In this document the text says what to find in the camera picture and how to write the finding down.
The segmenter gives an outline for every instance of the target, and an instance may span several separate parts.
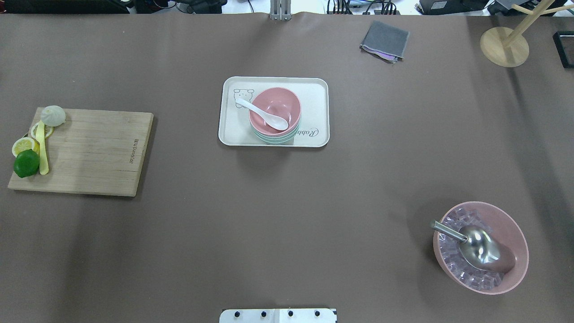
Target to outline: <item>lime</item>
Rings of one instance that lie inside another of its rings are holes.
[[[32,176],[38,172],[40,157],[32,149],[24,150],[16,156],[14,172],[20,178]]]

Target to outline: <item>large pink bowl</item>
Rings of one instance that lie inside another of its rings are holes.
[[[514,220],[503,210],[484,202],[465,202],[458,204],[457,206],[448,210],[444,217],[440,219],[440,222],[442,222],[451,211],[459,207],[464,207],[467,211],[478,211],[480,214],[480,219],[492,228],[492,234],[490,234],[490,236],[509,247],[510,250],[514,253],[516,256],[516,265],[504,275],[502,278],[502,283],[499,286],[496,286],[491,290],[475,290],[456,279],[456,277],[448,270],[447,264],[444,262],[443,257],[440,255],[439,233],[435,231],[433,246],[435,249],[435,256],[439,261],[440,267],[442,267],[444,272],[446,272],[447,275],[458,284],[481,294],[502,294],[518,286],[518,284],[520,284],[526,275],[526,270],[528,269],[529,262],[526,239],[518,227],[518,224],[516,224],[516,222],[514,222]]]
[[[253,100],[261,110],[287,120],[289,127],[280,131],[269,126],[257,113],[249,111],[249,122],[255,131],[269,137],[280,137],[293,130],[301,119],[301,102],[295,93],[282,87],[272,87],[261,92]]]

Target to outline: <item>wooden stand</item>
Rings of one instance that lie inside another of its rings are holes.
[[[543,14],[574,8],[574,5],[547,8],[554,0],[542,0],[534,10],[512,5],[512,8],[527,14],[528,16],[512,30],[506,27],[495,27],[487,30],[480,38],[480,48],[484,55],[493,63],[503,67],[516,67],[521,65],[528,58],[530,51],[528,42],[522,33]]]

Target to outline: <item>white spoon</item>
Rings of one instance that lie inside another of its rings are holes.
[[[289,127],[289,123],[287,122],[287,120],[285,120],[281,117],[269,114],[269,113],[261,110],[260,108],[254,106],[249,101],[246,101],[242,98],[238,98],[238,99],[235,99],[235,103],[242,105],[242,106],[248,108],[249,110],[259,114],[259,116],[262,117],[263,120],[265,120],[265,122],[267,122],[267,124],[269,126],[275,128],[277,130],[283,131]]]

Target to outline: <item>metal ice scoop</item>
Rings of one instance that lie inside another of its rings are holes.
[[[516,257],[512,251],[490,237],[479,226],[463,226],[457,232],[444,224],[432,221],[430,227],[457,240],[463,257],[477,269],[507,273],[514,268]]]

